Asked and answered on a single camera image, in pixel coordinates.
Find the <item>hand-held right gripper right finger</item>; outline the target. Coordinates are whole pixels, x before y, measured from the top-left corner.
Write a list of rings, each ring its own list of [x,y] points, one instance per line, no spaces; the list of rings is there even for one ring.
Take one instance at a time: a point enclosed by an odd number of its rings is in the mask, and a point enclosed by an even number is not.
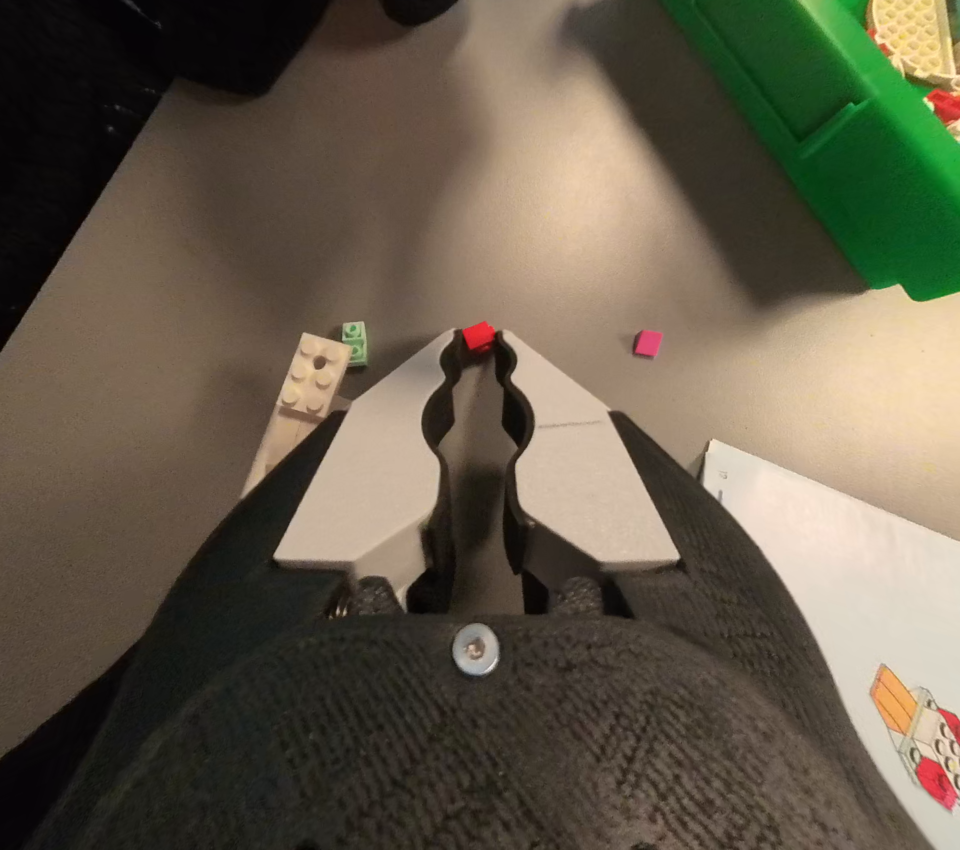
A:
[[[615,575],[680,556],[606,404],[509,330],[497,333],[510,567],[528,575]]]

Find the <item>white toy brick block assembly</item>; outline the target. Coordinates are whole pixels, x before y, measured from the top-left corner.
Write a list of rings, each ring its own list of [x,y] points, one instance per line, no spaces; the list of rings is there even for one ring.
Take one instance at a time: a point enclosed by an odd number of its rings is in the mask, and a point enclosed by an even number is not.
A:
[[[270,419],[250,466],[241,498],[311,436],[331,412],[350,403],[338,396],[351,348],[304,332],[275,399]]]

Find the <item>green plastic bin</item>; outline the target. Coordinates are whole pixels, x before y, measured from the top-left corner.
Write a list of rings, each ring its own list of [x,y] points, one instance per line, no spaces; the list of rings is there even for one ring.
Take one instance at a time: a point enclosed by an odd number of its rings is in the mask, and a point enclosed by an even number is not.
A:
[[[872,289],[958,293],[958,141],[838,0],[660,0]]]

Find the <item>instruction booklet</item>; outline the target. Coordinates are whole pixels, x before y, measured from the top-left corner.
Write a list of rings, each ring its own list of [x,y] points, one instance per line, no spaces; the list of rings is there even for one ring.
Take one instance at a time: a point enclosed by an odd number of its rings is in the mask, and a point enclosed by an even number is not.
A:
[[[798,604],[901,806],[958,848],[958,541],[715,439],[701,481]]]

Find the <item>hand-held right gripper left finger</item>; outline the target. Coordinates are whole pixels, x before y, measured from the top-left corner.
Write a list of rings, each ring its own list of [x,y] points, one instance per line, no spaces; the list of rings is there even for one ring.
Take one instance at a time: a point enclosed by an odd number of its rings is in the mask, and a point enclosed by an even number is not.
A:
[[[462,335],[450,328],[355,399],[273,560],[350,577],[452,574],[450,481]]]

